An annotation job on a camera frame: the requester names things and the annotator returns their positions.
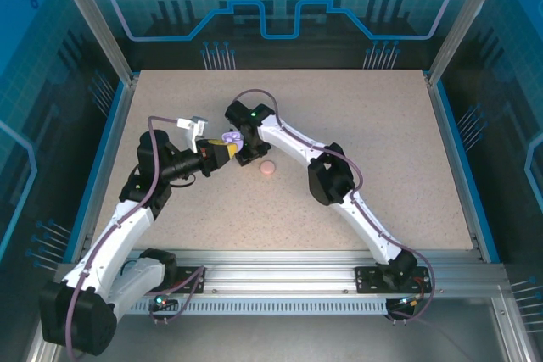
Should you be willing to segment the aluminium mounting rail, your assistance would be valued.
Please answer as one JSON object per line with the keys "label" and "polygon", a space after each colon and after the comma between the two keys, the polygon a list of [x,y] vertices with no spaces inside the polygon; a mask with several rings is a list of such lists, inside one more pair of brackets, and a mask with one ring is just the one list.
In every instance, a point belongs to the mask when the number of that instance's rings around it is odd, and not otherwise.
{"label": "aluminium mounting rail", "polygon": [[[355,268],[373,266],[368,251],[176,250],[183,266],[206,269],[206,298],[353,298]],[[433,270],[434,296],[494,298],[510,293],[501,264],[480,260],[475,250],[434,251],[419,262]]]}

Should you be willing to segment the aluminium frame post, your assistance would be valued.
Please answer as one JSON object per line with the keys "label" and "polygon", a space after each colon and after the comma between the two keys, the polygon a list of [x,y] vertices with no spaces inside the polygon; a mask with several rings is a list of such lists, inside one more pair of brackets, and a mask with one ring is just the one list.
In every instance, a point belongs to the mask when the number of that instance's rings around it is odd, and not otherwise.
{"label": "aluminium frame post", "polygon": [[472,23],[479,15],[481,8],[486,0],[466,0],[457,15],[451,30],[442,43],[437,55],[430,66],[427,74],[427,85],[429,88],[436,87],[441,76],[457,49],[460,47],[462,40],[470,29]]}
{"label": "aluminium frame post", "polygon": [[73,0],[89,26],[98,45],[125,86],[133,83],[134,75],[119,44],[95,0]]}

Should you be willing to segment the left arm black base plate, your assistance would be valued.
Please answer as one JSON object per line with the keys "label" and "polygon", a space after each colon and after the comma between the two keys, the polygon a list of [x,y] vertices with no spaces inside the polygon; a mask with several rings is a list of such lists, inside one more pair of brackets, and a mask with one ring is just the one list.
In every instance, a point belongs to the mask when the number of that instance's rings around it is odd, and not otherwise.
{"label": "left arm black base plate", "polygon": [[168,283],[165,290],[168,293],[175,294],[189,294],[194,290],[195,294],[202,294],[204,292],[206,271],[205,267],[178,266],[174,281]]}

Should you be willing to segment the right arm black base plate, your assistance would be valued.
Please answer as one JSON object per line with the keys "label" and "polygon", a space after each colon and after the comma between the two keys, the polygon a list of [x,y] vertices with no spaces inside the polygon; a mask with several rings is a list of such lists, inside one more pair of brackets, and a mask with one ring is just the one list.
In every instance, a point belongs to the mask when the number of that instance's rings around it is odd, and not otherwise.
{"label": "right arm black base plate", "polygon": [[377,266],[360,266],[354,269],[355,286],[358,294],[398,294],[424,293],[430,294],[432,282],[428,269],[417,266],[413,274],[398,288],[390,288],[384,281],[381,270]]}

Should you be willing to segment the blue table side trim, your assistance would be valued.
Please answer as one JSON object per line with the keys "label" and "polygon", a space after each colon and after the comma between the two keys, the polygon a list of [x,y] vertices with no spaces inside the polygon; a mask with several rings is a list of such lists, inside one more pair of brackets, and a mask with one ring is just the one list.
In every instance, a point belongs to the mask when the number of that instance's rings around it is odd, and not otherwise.
{"label": "blue table side trim", "polygon": [[439,131],[445,146],[445,151],[456,190],[462,206],[467,228],[475,236],[481,258],[486,263],[501,262],[489,222],[484,212],[479,191],[473,178],[466,150],[463,147],[460,132],[441,81],[436,87],[429,88],[429,95],[434,106]]}
{"label": "blue table side trim", "polygon": [[104,196],[111,173],[111,143],[115,143],[115,121],[120,117],[120,111],[130,87],[121,81],[116,88],[114,99],[106,118],[104,129],[100,137],[98,149],[92,162],[87,183],[81,198],[76,219],[72,227],[67,248],[61,260],[62,264],[72,263],[82,253],[84,242],[88,234],[92,234],[98,222]]}

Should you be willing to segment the aluminium table side bar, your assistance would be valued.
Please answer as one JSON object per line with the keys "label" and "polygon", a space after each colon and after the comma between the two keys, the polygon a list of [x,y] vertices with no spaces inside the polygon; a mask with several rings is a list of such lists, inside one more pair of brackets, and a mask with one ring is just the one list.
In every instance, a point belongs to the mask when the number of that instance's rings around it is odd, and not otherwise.
{"label": "aluminium table side bar", "polygon": [[[133,78],[133,83],[130,86],[128,86],[128,87],[130,87],[130,89],[128,90],[128,92],[126,94],[126,99],[125,99],[125,102],[123,103],[123,108],[120,111],[120,117],[115,121],[115,123],[117,124],[116,129],[115,129],[115,143],[111,143],[111,147],[110,147],[111,148],[111,150],[110,150],[111,158],[112,158],[111,164],[113,166],[114,166],[115,157],[116,157],[119,145],[120,145],[120,139],[122,137],[122,133],[123,133],[123,130],[124,130],[124,127],[125,127],[125,124],[126,124],[128,113],[129,113],[129,110],[130,110],[130,107],[131,107],[131,104],[132,104],[132,99],[133,99],[134,93],[135,93],[136,88],[137,88],[138,79],[139,79],[139,74],[135,73],[134,78]],[[79,261],[85,255],[86,251],[90,247],[92,237],[93,237],[93,233],[87,235],[86,240],[84,242],[82,253],[76,259],[77,261]]]}
{"label": "aluminium table side bar", "polygon": [[428,73],[424,79],[444,157],[437,192],[438,204],[445,209],[446,228],[452,230],[455,249],[476,253],[481,262],[495,263],[499,256],[445,89],[440,82],[431,83]]}

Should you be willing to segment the purple earbud charging case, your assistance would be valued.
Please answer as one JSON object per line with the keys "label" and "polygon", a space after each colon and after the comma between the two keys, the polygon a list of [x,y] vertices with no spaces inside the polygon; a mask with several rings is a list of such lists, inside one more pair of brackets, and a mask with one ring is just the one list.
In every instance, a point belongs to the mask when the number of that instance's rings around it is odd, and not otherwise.
{"label": "purple earbud charging case", "polygon": [[244,137],[239,131],[225,132],[221,135],[221,139],[224,143],[234,144],[236,152],[239,152],[244,147]]}

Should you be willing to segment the metal bottom tray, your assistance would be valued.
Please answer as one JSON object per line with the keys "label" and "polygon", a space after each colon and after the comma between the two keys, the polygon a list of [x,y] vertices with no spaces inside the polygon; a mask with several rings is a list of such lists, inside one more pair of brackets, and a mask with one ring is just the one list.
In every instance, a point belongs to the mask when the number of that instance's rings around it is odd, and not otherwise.
{"label": "metal bottom tray", "polygon": [[412,323],[381,315],[129,315],[81,362],[543,362],[543,309],[439,299]]}

